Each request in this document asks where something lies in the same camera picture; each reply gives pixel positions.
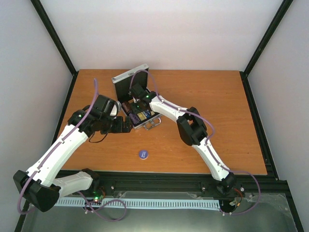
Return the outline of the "purple poker chip stack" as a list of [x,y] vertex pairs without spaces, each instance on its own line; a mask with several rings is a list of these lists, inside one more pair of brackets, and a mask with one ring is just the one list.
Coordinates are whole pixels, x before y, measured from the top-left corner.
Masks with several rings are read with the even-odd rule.
[[129,113],[128,116],[130,117],[132,123],[134,126],[138,125],[140,123],[140,119],[138,116],[134,113]]

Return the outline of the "blue playing card deck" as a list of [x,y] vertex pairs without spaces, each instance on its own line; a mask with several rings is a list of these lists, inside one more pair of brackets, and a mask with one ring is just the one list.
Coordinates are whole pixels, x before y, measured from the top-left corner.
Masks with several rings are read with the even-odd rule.
[[154,115],[155,115],[155,113],[153,111],[149,111],[149,110],[145,110],[145,111],[137,113],[137,117],[140,121],[147,120]]

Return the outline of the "brown poker chip stack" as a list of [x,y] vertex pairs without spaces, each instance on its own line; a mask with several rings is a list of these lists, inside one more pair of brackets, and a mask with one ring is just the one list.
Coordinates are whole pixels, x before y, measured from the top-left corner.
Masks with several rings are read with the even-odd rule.
[[127,114],[130,114],[132,112],[132,108],[129,102],[123,102],[122,107]]

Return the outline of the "aluminium poker case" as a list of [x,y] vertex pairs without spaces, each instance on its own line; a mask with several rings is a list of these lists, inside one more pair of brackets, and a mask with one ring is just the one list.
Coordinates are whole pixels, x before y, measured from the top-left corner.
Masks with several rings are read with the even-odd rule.
[[[142,64],[136,68],[133,68],[129,71],[126,71],[112,78],[117,100],[120,102],[121,107],[123,102],[127,101],[131,105],[133,102],[138,101],[137,99],[133,98],[131,96],[131,93],[129,92],[129,89],[136,83],[139,83],[143,87],[143,89],[147,90],[147,92],[150,93],[150,90],[147,87],[148,71],[149,71],[148,64]],[[128,116],[128,114],[124,111],[123,107],[122,110],[124,114]],[[140,121],[140,123],[136,126],[134,126],[132,123],[132,126],[136,130],[142,127],[145,128],[146,130],[150,130],[158,126],[159,124],[161,124],[161,115],[159,113],[155,113],[154,116],[152,116],[147,120]]]

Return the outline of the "blue small blind button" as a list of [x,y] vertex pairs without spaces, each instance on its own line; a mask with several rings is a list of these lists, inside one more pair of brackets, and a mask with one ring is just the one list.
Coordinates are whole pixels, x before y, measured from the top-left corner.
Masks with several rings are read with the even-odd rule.
[[147,150],[140,150],[140,151],[139,151],[139,158],[140,158],[141,160],[147,159],[148,156],[149,156],[149,153],[148,153]]

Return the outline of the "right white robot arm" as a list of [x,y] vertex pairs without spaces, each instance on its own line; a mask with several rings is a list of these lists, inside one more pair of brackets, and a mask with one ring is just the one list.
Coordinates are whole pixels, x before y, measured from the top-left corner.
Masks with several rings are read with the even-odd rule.
[[217,182],[217,191],[226,196],[236,184],[236,177],[221,160],[211,144],[211,135],[207,133],[206,119],[200,116],[194,107],[180,107],[164,99],[154,91],[143,90],[138,93],[130,90],[130,95],[142,107],[162,114],[177,124],[181,140],[195,149],[208,166],[211,176]]

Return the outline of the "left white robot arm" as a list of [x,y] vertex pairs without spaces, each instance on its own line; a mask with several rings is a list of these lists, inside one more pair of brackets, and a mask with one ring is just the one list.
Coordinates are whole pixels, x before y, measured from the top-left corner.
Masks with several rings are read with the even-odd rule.
[[99,175],[86,168],[76,174],[57,178],[57,174],[75,150],[95,132],[129,133],[133,128],[128,116],[97,116],[78,110],[69,118],[61,135],[46,153],[27,171],[18,170],[13,180],[29,203],[42,212],[50,210],[57,201],[78,191],[96,194],[100,190]]

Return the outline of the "black aluminium frame rail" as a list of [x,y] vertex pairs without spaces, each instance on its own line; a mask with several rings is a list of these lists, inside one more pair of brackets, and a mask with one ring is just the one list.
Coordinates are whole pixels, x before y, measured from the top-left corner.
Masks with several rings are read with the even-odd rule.
[[[256,175],[257,182],[249,175],[237,175],[234,188],[244,188],[243,196],[255,197],[258,188],[261,194],[282,194],[291,198],[287,181],[273,176]],[[96,172],[94,183],[86,196],[93,196],[96,190],[102,189],[107,196],[116,196],[120,192],[187,192],[205,198],[231,200],[237,197],[235,190],[223,195],[217,190],[217,182],[209,174],[159,174],[159,173],[126,173]]]

